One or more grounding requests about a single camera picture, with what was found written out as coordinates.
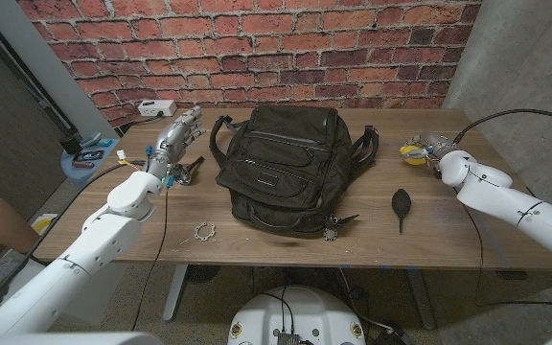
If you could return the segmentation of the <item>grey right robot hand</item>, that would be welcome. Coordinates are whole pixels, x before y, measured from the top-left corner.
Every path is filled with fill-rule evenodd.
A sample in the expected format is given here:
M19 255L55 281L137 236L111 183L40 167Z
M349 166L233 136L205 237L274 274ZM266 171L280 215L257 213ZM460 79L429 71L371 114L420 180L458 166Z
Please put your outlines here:
M410 165L438 163L446 154L457 150L457 146L445 135L424 131L409 139L400 154Z

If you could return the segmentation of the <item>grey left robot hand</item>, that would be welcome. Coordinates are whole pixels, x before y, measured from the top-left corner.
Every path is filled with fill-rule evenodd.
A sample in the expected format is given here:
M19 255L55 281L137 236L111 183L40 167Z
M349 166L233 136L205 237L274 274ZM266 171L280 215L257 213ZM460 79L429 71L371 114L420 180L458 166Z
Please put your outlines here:
M201 117L201 107L197 105L159 133L146 168L147 173L159 179L166 176L169 166L178 163L185 155L186 148L206 131L201 127Z

